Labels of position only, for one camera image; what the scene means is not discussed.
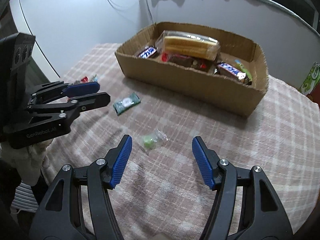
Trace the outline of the left hand white glove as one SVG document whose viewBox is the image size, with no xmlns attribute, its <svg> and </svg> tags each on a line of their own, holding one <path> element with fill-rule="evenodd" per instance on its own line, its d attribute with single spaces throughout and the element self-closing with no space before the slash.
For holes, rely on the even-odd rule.
<svg viewBox="0 0 320 240">
<path fill-rule="evenodd" d="M 41 169 L 50 165 L 46 150 L 52 142 L 50 139 L 19 150 L 13 149 L 8 142 L 1 142 L 1 159 L 17 169 L 25 184 L 35 186 Z"/>
</svg>

